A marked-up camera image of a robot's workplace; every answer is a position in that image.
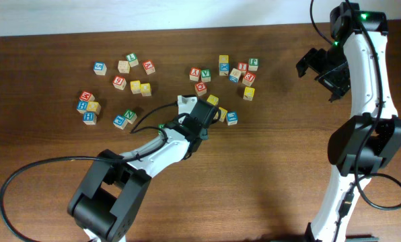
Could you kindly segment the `green R block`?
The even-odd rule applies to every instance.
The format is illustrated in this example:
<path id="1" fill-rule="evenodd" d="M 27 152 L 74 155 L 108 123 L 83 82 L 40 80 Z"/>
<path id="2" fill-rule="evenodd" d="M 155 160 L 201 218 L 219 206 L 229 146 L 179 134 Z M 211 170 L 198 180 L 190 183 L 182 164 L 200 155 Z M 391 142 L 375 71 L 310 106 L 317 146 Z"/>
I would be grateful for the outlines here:
<path id="1" fill-rule="evenodd" d="M 158 134 L 159 135 L 163 135 L 163 128 L 164 128 L 165 124 L 159 124 L 158 127 Z"/>

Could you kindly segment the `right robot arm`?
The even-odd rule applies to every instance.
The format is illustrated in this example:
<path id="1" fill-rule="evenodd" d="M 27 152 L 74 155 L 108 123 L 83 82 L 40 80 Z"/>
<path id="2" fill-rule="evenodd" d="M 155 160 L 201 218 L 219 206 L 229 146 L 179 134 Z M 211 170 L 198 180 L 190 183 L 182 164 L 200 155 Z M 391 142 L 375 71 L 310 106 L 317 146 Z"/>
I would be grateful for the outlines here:
<path id="1" fill-rule="evenodd" d="M 386 67 L 388 22 L 378 11 L 344 1 L 330 12 L 328 50 L 311 49 L 297 63 L 331 93 L 351 95 L 351 114 L 328 142 L 330 181 L 321 208 L 307 225 L 305 241 L 345 241 L 346 230 L 365 187 L 401 147 L 401 119 L 392 101 Z"/>

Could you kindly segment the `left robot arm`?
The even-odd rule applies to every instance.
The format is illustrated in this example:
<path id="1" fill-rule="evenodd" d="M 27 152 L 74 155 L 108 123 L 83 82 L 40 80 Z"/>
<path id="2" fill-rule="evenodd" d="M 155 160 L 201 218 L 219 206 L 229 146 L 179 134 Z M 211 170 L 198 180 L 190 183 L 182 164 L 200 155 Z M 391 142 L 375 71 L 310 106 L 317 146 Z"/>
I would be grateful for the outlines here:
<path id="1" fill-rule="evenodd" d="M 178 115 L 157 127 L 152 141 L 121 154 L 106 149 L 92 163 L 67 207 L 92 241 L 124 241 L 151 179 L 196 152 L 220 113 L 195 97 L 180 96 L 177 106 Z"/>

